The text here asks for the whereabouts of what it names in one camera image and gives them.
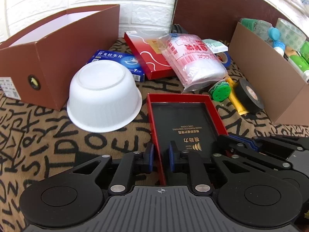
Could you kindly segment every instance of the pink and white plastic package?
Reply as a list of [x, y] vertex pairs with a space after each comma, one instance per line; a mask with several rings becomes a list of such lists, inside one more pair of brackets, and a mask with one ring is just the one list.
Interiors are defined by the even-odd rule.
[[196, 35], [171, 33], [158, 38], [157, 43], [184, 92], [200, 90], [228, 77], [220, 60]]

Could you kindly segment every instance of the wooden headboard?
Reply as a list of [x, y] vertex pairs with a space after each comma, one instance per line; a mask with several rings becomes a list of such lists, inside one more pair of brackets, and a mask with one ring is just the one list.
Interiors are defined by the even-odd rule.
[[230, 41], [240, 18], [255, 18], [276, 25], [286, 18], [264, 0], [177, 0], [173, 23], [201, 39]]

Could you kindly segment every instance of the white brick wall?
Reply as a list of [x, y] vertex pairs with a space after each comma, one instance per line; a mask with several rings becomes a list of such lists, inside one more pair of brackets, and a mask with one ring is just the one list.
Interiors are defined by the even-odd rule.
[[169, 30], [175, 0], [0, 0], [0, 41], [60, 10], [120, 4], [119, 36], [139, 29]]

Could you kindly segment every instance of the brown storage box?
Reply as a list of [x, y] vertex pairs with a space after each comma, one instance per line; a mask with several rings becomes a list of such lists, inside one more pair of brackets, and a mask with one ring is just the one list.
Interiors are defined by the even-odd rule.
[[[0, 44], [0, 82], [6, 95], [60, 110], [69, 97], [73, 75], [95, 51], [109, 49], [117, 40], [119, 7], [110, 4], [67, 9]], [[30, 85], [32, 77], [40, 83], [39, 90]]]
[[309, 85], [269, 44], [238, 23], [229, 54], [262, 97], [273, 123], [309, 125]]

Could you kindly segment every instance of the white bowl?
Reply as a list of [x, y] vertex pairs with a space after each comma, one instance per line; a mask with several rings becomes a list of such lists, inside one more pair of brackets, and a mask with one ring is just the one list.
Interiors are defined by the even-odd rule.
[[142, 95], [131, 72], [121, 64], [99, 60], [83, 66], [72, 78], [67, 111], [79, 128], [95, 133], [129, 124], [142, 107]]

